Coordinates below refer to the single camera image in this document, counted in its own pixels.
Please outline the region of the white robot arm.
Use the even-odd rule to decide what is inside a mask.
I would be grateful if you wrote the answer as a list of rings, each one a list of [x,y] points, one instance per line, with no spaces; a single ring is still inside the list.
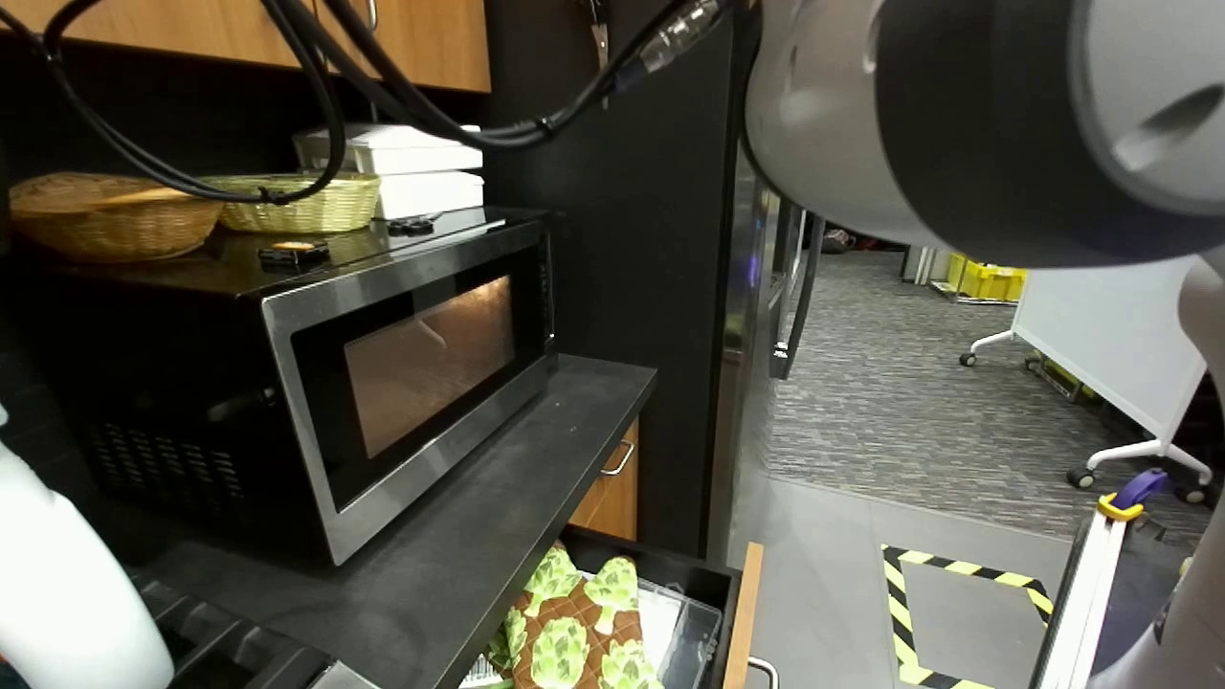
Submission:
[[[764,0],[746,140],[899,246],[1090,267],[1225,239],[1225,0]]]

